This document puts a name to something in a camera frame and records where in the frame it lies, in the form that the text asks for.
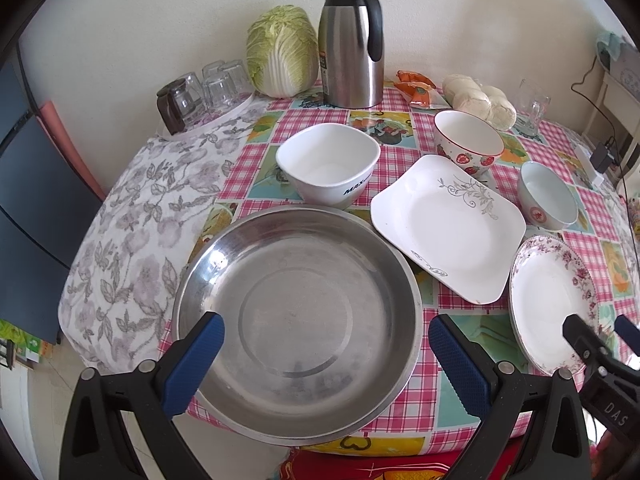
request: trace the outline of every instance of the upside-down glass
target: upside-down glass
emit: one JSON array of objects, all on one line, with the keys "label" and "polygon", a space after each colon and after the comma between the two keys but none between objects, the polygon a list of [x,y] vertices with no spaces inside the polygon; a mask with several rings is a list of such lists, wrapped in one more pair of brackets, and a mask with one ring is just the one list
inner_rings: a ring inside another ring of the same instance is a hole
[{"label": "upside-down glass", "polygon": [[178,79],[184,79],[187,85],[187,92],[191,96],[191,100],[195,105],[194,117],[199,117],[207,111],[207,100],[205,98],[204,88],[196,76],[195,72],[189,72],[181,75]]},{"label": "upside-down glass", "polygon": [[515,127],[523,134],[535,135],[550,102],[551,97],[542,88],[533,81],[523,79],[516,99],[518,116]]},{"label": "upside-down glass", "polygon": [[229,61],[220,66],[220,72],[226,72],[231,77],[236,91],[241,95],[241,99],[246,99],[248,95],[254,91],[254,86],[249,81],[249,76],[246,74],[244,64],[240,59]]},{"label": "upside-down glass", "polygon": [[220,70],[220,67],[224,65],[224,63],[225,62],[222,59],[219,59],[217,61],[214,61],[213,63],[209,63],[208,65],[203,66],[202,80],[206,81],[211,77],[215,77],[218,71]]},{"label": "upside-down glass", "polygon": [[238,104],[238,92],[228,73],[219,72],[208,78],[204,85],[210,110],[224,113]]}]

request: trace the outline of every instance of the pink checkered tablecloth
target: pink checkered tablecloth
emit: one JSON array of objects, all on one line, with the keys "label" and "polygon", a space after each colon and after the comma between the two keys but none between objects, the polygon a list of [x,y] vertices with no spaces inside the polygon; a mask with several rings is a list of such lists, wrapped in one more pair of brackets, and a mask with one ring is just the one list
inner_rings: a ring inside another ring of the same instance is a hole
[{"label": "pink checkered tablecloth", "polygon": [[[262,126],[255,136],[249,136],[209,219],[219,218],[216,212],[220,208],[229,212],[231,222],[264,208],[300,202],[300,197],[278,174],[274,154],[278,145],[312,124],[350,124],[381,142],[382,154],[373,176],[364,193],[348,209],[365,219],[369,218],[369,204],[377,193],[399,178],[420,156],[435,152],[433,114],[410,110],[395,88],[385,88],[382,103],[369,110],[325,106],[321,89],[313,88],[294,99],[273,101],[267,115],[271,123],[266,118],[258,123],[270,126],[267,130]],[[396,133],[383,134],[389,131]],[[614,353],[626,360],[629,348],[612,334],[612,324],[618,314],[626,314],[638,322],[638,306],[634,300],[638,272],[635,262],[628,257],[631,238],[622,218],[623,205],[608,182],[601,189],[592,189],[587,183],[573,148],[582,141],[573,132],[558,124],[543,122],[536,136],[524,136],[515,129],[501,135],[505,152],[480,181],[517,206],[520,203],[516,183],[519,168],[526,160],[545,164],[568,184],[580,209],[580,218],[559,237],[580,254],[589,269],[600,302],[600,331],[613,341]],[[210,229],[207,221],[203,232],[210,235]],[[528,228],[528,232],[533,231],[533,227]],[[431,319],[439,312],[446,312],[469,338],[481,343],[494,360],[507,359],[521,370],[537,371],[518,348],[506,294],[495,303],[474,305],[426,272],[418,272],[416,279],[422,295],[425,334],[418,363],[398,398],[354,436],[365,436],[384,449],[385,446],[398,452],[411,449],[412,454],[460,449],[473,434],[478,420],[466,414],[430,349],[427,334]],[[161,352],[170,345],[169,322],[161,341]],[[581,386],[582,377],[575,379]],[[188,413],[223,427],[195,400]],[[527,421],[526,415],[519,418],[514,436],[524,432]],[[340,446],[339,443],[332,445],[337,446],[336,449]]]}]

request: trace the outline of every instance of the gray floral tablecloth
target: gray floral tablecloth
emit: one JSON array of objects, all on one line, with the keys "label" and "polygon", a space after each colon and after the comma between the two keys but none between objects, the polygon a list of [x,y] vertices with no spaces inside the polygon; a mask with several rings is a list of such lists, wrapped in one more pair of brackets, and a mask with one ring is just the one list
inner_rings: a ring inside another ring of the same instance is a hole
[{"label": "gray floral tablecloth", "polygon": [[179,138],[152,138],[111,189],[58,307],[63,333],[88,366],[129,372],[158,358],[180,272],[268,103],[256,97],[235,116]]}]

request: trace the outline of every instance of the plate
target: plate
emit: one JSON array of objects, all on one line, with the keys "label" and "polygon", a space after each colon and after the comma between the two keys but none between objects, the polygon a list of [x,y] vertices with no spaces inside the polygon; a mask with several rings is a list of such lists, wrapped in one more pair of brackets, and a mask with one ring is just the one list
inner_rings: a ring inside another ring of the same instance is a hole
[{"label": "plate", "polygon": [[281,446],[347,436],[409,380],[422,301],[407,261],[363,220],[281,206],[231,224],[190,265],[174,340],[207,310],[225,341],[196,398],[245,436]]},{"label": "plate", "polygon": [[525,231],[520,210],[448,158],[422,156],[371,201],[374,227],[459,296],[498,300]]},{"label": "plate", "polygon": [[589,271],[568,245],[549,235],[526,240],[511,269],[509,301],[513,332],[531,364],[546,375],[584,368],[562,323],[578,314],[597,333],[598,303]]}]

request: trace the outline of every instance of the black cable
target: black cable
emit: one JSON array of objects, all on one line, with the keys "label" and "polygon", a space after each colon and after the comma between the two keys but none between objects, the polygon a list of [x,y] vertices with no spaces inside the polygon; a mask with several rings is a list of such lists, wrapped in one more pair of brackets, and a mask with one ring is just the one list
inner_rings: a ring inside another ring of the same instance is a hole
[{"label": "black cable", "polygon": [[[576,86],[582,86],[584,85],[584,82],[587,79],[587,76],[593,72],[594,67],[596,66],[596,61],[598,60],[598,56],[594,56],[593,57],[593,63],[591,63],[591,68],[587,70],[587,72],[584,73],[584,75],[582,76],[582,81],[580,82],[575,82],[571,85],[571,92],[574,92],[576,94],[578,94],[579,96],[587,99],[587,101],[591,104],[591,106],[593,106],[597,111],[599,111],[599,113],[607,120],[607,123],[610,124],[611,129],[613,131],[613,143],[616,145],[616,156],[614,157],[614,162],[616,163],[616,165],[620,168],[620,150],[618,149],[618,140],[616,139],[616,127],[613,125],[613,123],[609,120],[609,118],[604,114],[604,112],[602,110],[600,110],[596,104],[591,101],[591,99],[589,99],[585,94],[578,92],[575,87]],[[620,176],[622,179],[622,187],[625,190],[625,203],[626,203],[626,221],[629,225],[629,231],[631,232],[631,240],[634,244],[634,253],[636,254],[636,265],[637,265],[637,269],[638,269],[638,273],[640,274],[640,260],[638,259],[638,248],[636,247],[636,234],[634,233],[634,228],[631,224],[631,215],[629,214],[629,196],[626,192],[626,182],[625,182],[625,178],[622,175],[622,169],[620,168]]]},{"label": "black cable", "polygon": [[[29,86],[29,82],[27,81],[27,75],[26,75],[26,73],[24,71],[24,65],[22,64],[22,54],[20,53],[20,40],[15,42],[15,53],[16,53],[16,55],[18,57],[18,67],[20,68],[20,77],[22,78],[22,85],[24,86],[24,93],[27,94],[27,101],[29,102],[29,106],[31,107],[31,111],[34,113],[34,115],[36,115],[37,118],[39,118],[42,121],[42,124],[44,124],[45,129],[50,134],[51,133],[51,128],[47,124],[47,121],[45,120],[45,118],[42,115],[42,113],[40,113],[40,109],[38,108],[38,104],[36,103],[36,99],[33,97],[33,92],[31,92],[31,87]],[[65,162],[68,165],[68,167],[70,167],[71,170],[76,174],[76,177],[78,177],[80,179],[80,182],[82,182],[84,184],[84,186],[89,191],[91,191],[92,195],[94,195],[100,202],[102,202],[101,198],[98,195],[96,195],[96,193],[93,190],[93,188],[91,186],[89,186],[89,184],[84,180],[84,178],[82,178],[82,176],[78,173],[78,170],[76,170],[76,167],[71,163],[71,161],[68,158],[66,158],[66,155],[63,152],[63,150],[60,150],[60,148],[57,145],[56,145],[56,149],[58,150],[60,155],[62,155],[62,158],[65,159]]]}]

